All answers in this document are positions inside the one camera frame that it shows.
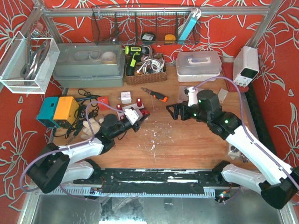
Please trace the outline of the white peg base plate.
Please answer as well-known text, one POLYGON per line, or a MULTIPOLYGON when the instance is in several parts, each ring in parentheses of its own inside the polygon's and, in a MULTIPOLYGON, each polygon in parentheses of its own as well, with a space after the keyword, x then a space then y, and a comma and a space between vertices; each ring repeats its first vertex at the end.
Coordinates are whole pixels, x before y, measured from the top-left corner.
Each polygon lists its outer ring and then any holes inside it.
POLYGON ((125 106, 122 108, 121 105, 116 106, 117 115, 119 120, 128 119, 130 124, 133 125, 137 121, 140 121, 148 111, 145 109, 144 105, 138 106, 137 103, 125 106))

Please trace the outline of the orange black handled pliers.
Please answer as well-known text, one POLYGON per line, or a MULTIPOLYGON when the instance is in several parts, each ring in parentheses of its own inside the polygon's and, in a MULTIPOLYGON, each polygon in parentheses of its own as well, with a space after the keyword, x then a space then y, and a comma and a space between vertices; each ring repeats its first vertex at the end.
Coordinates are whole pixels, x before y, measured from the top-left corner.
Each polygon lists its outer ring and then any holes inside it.
POLYGON ((141 88, 143 91, 145 91, 146 93, 150 94, 151 96, 153 96, 154 98, 162 101, 162 102, 167 102, 168 101, 168 97, 165 96, 164 94, 162 93, 159 93, 159 92, 156 92, 156 91, 152 91, 152 90, 149 90, 147 88, 144 88, 142 87, 141 88))

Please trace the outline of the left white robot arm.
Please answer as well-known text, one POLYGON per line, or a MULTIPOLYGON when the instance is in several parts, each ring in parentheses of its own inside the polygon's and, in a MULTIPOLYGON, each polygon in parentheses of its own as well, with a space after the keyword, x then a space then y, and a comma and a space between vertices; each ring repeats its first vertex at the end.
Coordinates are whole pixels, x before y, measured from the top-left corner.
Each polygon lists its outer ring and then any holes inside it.
POLYGON ((68 146, 56 146, 54 143, 46 145, 39 157, 27 171, 27 175, 43 193, 50 193, 60 184, 78 179, 89 179, 98 169, 89 157, 108 152, 114 145, 114 139, 129 129, 137 132, 143 118, 131 124, 128 118, 118 120, 114 114, 108 114, 103 121, 90 119, 85 123, 84 138, 94 137, 68 146))

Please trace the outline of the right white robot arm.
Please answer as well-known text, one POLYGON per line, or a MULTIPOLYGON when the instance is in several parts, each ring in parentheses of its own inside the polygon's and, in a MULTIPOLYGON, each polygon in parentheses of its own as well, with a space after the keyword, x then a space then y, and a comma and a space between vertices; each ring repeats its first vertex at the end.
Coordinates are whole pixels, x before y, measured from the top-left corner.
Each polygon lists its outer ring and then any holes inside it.
POLYGON ((238 149, 252 162, 257 172, 221 161, 212 170, 216 181, 236 183, 259 193, 275 209, 282 209, 299 190, 299 169, 284 162, 263 145, 232 112, 222 110, 212 90, 185 91, 189 99, 168 105, 174 120, 194 119, 238 149))

